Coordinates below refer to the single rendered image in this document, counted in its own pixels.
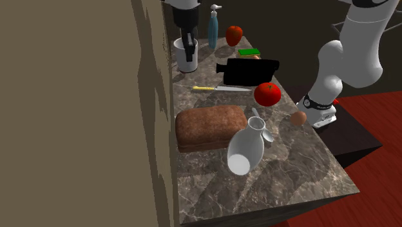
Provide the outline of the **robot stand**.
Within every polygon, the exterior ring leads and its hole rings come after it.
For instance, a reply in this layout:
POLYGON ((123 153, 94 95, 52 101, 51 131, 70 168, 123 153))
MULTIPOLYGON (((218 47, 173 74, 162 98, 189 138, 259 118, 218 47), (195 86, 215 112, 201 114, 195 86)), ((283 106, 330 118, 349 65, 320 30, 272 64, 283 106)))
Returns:
POLYGON ((315 131, 342 168, 346 168, 382 144, 340 104, 335 107, 337 120, 315 131))

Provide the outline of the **white vase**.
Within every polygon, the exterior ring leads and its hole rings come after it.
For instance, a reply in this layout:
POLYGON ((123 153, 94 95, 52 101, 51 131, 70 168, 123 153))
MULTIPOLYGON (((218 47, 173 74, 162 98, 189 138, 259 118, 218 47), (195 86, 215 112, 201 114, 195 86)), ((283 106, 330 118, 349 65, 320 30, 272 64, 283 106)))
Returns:
POLYGON ((253 116, 244 129, 235 133, 227 150, 227 165, 231 172, 246 175, 258 166, 264 153, 264 129, 264 120, 253 116))

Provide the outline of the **red apple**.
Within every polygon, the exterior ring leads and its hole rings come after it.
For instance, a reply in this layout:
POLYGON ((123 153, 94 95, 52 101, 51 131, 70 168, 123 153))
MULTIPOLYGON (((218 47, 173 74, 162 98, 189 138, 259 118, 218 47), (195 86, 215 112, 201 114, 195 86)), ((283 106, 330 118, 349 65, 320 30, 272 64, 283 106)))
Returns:
POLYGON ((243 30, 239 26, 230 26, 225 33, 225 39, 229 46, 236 46, 243 36, 243 30))

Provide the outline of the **red tomato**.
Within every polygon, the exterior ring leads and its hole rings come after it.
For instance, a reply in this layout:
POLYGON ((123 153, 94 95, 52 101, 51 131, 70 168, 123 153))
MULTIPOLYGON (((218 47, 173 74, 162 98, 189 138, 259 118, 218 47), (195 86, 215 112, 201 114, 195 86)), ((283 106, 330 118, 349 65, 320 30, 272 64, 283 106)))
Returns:
POLYGON ((262 83, 254 90, 254 99, 261 106, 275 105, 281 96, 281 90, 274 83, 262 83))

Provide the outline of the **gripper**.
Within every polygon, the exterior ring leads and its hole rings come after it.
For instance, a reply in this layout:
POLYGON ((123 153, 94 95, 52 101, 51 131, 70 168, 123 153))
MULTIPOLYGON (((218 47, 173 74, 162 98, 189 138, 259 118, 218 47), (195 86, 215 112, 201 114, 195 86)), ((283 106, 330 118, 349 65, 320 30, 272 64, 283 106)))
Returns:
POLYGON ((196 6, 192 9, 179 9, 172 7, 174 23, 181 29, 184 36, 184 49, 186 53, 186 61, 193 60, 195 52, 195 39, 193 37, 194 29, 198 26, 199 8, 196 6))

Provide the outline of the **blue soap dispenser bottle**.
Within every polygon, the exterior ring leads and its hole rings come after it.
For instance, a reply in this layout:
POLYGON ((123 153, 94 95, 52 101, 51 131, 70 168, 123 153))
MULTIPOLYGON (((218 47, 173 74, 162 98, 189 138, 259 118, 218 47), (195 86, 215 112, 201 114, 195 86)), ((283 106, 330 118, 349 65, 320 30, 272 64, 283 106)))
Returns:
POLYGON ((217 19, 217 10, 221 9, 222 6, 213 4, 211 5, 211 16, 209 20, 208 26, 208 45, 211 49, 216 48, 216 42, 218 39, 218 19, 217 19))

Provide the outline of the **black pan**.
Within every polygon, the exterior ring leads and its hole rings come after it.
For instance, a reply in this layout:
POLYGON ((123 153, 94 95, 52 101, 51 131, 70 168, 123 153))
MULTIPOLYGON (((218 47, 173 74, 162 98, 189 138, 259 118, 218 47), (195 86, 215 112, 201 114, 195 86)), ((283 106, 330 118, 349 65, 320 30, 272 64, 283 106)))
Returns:
POLYGON ((223 73, 225 85, 258 86, 270 83, 280 62, 270 59, 229 58, 226 64, 216 64, 216 73, 223 73))

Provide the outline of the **yellow handled knife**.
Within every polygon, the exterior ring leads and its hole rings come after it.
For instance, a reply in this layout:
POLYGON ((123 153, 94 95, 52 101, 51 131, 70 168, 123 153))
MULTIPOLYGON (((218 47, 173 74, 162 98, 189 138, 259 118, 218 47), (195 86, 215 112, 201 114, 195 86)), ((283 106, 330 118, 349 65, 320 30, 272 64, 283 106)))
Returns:
POLYGON ((249 92, 251 89, 237 88, 231 86, 217 86, 217 87, 205 87, 205 86, 193 86, 193 90, 205 90, 205 91, 229 91, 229 92, 249 92))

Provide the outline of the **white cup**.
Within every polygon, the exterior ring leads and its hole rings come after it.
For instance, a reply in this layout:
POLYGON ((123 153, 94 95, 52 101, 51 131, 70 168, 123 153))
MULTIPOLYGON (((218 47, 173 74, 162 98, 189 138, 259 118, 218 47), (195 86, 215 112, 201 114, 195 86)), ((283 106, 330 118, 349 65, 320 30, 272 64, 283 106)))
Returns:
POLYGON ((189 62, 187 62, 187 56, 182 39, 176 39, 173 42, 173 46, 178 69, 184 73, 194 72, 198 67, 198 41, 195 39, 195 52, 192 55, 192 61, 189 62))

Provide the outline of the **brown bread loaf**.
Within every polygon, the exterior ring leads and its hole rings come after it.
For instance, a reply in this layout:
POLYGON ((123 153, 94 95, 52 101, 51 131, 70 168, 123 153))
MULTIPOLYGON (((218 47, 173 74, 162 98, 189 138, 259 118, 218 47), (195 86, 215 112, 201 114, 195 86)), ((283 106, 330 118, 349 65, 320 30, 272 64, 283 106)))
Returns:
POLYGON ((175 118, 178 150, 189 153, 226 148, 233 135, 246 126, 244 111, 237 105, 181 111, 175 118))

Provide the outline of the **silver spoon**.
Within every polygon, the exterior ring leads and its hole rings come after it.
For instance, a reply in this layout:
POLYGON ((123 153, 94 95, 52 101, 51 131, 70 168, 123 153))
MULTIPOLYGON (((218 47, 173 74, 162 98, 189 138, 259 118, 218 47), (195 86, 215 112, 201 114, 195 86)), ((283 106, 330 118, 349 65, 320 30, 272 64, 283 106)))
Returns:
MULTIPOLYGON (((256 108, 251 108, 251 110, 253 111, 253 113, 256 117, 260 116, 259 113, 257 112, 256 108)), ((266 141, 268 141, 270 143, 274 141, 274 137, 273 137, 272 133, 266 127, 264 127, 264 129, 263 129, 262 136, 266 141)))

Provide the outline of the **green and yellow sponge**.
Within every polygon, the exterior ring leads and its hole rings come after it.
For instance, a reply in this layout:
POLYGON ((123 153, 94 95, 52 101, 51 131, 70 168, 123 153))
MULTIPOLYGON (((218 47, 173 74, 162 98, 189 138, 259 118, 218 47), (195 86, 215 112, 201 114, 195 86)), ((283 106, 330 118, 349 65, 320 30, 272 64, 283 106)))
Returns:
POLYGON ((248 48, 248 49, 239 49, 238 57, 239 58, 251 58, 253 55, 260 56, 260 51, 257 48, 248 48))

